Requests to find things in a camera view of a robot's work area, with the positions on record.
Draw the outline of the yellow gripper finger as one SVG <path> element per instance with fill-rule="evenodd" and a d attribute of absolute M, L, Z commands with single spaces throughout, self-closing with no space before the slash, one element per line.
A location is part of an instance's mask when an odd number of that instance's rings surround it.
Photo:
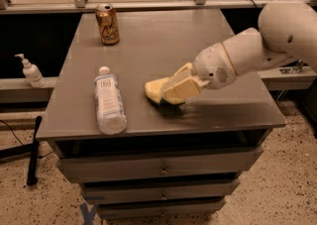
<path fill-rule="evenodd" d="M 160 100 L 171 105 L 182 104 L 187 98 L 199 95 L 208 83 L 189 71 L 163 78 L 159 88 Z"/>
<path fill-rule="evenodd" d="M 172 82 L 180 82 L 185 79 L 191 80 L 193 77 L 193 64 L 191 62 L 182 66 L 171 78 Z"/>

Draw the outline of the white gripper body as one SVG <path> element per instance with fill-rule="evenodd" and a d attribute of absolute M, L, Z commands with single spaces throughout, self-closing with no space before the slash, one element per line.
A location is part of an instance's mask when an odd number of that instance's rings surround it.
<path fill-rule="evenodd" d="M 203 50 L 194 60 L 193 66 L 201 83 L 208 89 L 220 89 L 237 79 L 229 56 L 221 43 Z"/>

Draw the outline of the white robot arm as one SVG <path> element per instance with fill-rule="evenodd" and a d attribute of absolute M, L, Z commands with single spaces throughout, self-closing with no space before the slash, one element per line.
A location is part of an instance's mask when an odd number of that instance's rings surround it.
<path fill-rule="evenodd" d="M 317 12 L 301 0 L 272 0 L 258 26 L 203 50 L 159 89 L 160 98 L 180 104 L 203 89 L 219 89 L 239 76 L 302 60 L 317 69 Z"/>

